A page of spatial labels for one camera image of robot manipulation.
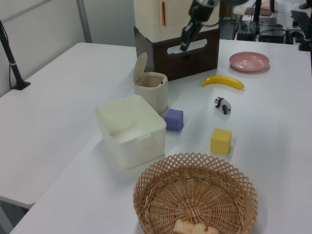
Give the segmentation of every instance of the box handle slot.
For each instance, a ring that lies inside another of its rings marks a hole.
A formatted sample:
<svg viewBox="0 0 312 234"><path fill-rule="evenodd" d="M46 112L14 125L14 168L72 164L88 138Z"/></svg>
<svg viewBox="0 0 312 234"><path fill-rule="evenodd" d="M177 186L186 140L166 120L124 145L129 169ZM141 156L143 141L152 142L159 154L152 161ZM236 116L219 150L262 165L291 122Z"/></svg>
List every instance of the box handle slot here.
<svg viewBox="0 0 312 234"><path fill-rule="evenodd" d="M190 43L190 46L187 49L187 51L203 48L203 47L205 47L205 45L207 45L207 42L208 42L207 39L193 41L193 42ZM180 45L170 47L170 48L167 49L167 53L168 54L183 53L184 51L180 50L180 47L181 47Z"/></svg>

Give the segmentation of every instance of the bread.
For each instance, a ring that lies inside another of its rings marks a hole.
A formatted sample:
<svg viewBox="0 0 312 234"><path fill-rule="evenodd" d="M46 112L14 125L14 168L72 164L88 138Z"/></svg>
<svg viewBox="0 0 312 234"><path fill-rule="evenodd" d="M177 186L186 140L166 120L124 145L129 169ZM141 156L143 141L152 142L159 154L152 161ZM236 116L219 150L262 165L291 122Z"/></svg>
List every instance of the bread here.
<svg viewBox="0 0 312 234"><path fill-rule="evenodd" d="M206 226L202 223L193 223L190 221L183 222L181 219L175 222L174 233L173 234L218 234L218 230L213 227L208 227L206 231Z"/></svg>

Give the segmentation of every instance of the white table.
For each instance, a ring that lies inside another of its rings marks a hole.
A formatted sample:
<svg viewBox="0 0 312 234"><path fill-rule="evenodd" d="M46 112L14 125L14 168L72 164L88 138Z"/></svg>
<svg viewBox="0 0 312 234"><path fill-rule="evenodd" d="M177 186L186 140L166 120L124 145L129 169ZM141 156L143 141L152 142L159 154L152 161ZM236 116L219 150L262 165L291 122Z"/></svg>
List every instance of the white table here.
<svg viewBox="0 0 312 234"><path fill-rule="evenodd" d="M131 90L135 60L130 47L80 43L0 98L0 200L42 196L98 129L95 108Z"/></svg>
<svg viewBox="0 0 312 234"><path fill-rule="evenodd" d="M246 48L267 55L270 69L249 74L229 67L230 55ZM135 52L127 49L120 48L124 54ZM134 61L129 58L125 65ZM245 90L221 84L201 87L212 74L238 78ZM229 115L215 108L213 100L218 96L231 103ZM169 108L184 111L184 127L181 132L166 132L165 156L184 152L210 155L214 128L231 130L229 155L212 155L238 167L256 188L258 216L250 233L292 234L300 230L309 234L311 106L309 53L294 45L221 40L217 69L169 82ZM120 169L97 130L12 234L142 234L133 191L151 163Z"/></svg>

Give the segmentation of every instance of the cabinet handle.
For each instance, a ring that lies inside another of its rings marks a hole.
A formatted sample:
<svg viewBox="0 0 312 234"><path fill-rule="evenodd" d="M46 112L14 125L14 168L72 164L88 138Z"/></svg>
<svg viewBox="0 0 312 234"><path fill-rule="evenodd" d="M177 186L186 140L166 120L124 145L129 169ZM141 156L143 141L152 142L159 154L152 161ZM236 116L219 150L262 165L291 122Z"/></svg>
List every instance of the cabinet handle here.
<svg viewBox="0 0 312 234"><path fill-rule="evenodd" d="M166 26L166 12L165 12L165 2L161 2L161 19L162 19L162 26Z"/></svg>

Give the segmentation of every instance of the wooden box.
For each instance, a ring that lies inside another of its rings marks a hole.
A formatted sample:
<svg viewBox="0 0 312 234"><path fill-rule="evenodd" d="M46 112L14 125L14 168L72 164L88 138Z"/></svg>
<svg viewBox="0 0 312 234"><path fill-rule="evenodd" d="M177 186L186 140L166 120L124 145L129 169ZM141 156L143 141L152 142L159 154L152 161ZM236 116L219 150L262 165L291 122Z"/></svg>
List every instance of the wooden box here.
<svg viewBox="0 0 312 234"><path fill-rule="evenodd" d="M196 41L207 40L202 48L182 53L168 54L168 49L180 46L181 39L169 39L160 42L151 42L134 27L136 41L136 56L147 53L145 72L163 73L168 80L179 79L217 68L220 29L201 32Z"/></svg>

